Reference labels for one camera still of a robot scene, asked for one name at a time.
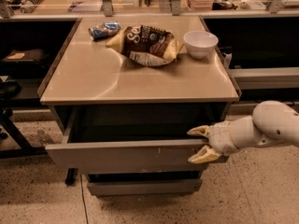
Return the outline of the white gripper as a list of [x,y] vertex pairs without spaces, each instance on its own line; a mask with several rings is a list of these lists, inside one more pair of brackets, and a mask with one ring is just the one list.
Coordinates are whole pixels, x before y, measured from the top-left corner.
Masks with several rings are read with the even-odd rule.
[[190,156],[188,162],[193,164],[215,161],[221,155],[230,156],[239,151],[233,142],[229,121],[219,122],[212,126],[197,126],[188,130],[187,135],[208,138],[212,146],[203,146],[196,154]]

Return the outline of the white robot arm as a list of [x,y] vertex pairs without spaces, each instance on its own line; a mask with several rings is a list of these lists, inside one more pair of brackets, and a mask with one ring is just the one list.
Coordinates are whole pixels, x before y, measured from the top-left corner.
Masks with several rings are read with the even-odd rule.
[[207,145],[188,158],[194,164],[228,157],[247,147],[299,147],[299,113],[281,102],[265,101],[256,105],[249,116],[198,126],[188,130],[187,135],[208,139]]

